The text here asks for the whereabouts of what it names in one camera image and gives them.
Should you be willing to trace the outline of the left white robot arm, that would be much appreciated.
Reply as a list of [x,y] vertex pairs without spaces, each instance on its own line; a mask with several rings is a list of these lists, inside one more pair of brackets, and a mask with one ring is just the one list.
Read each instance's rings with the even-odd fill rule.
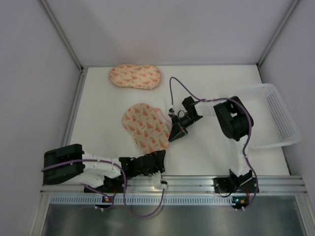
[[103,187],[110,181],[124,181],[137,176],[153,176],[165,171],[166,151],[153,151],[140,157],[110,159],[83,151],[73,144],[44,153],[44,185],[85,184]]

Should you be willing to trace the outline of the pink mesh laundry bag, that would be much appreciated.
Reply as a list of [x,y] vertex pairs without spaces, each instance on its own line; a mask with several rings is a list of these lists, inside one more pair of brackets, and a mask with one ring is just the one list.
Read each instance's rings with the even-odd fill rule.
[[113,67],[108,77],[118,87],[134,89],[152,90],[162,81],[160,69],[151,64],[121,64]]
[[165,150],[170,131],[161,110],[146,103],[138,103],[123,114],[122,125],[143,154]]

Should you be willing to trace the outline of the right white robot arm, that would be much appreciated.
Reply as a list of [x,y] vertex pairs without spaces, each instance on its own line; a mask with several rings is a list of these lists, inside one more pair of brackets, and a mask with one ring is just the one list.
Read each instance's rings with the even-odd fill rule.
[[186,112],[183,117],[175,115],[169,109],[172,121],[169,142],[180,139],[188,134],[187,128],[204,116],[216,117],[220,128],[229,141],[230,147],[230,177],[239,185],[244,184],[253,177],[253,170],[246,161],[246,147],[251,136],[253,118],[244,107],[241,100],[231,97],[224,102],[195,101],[191,96],[182,102]]

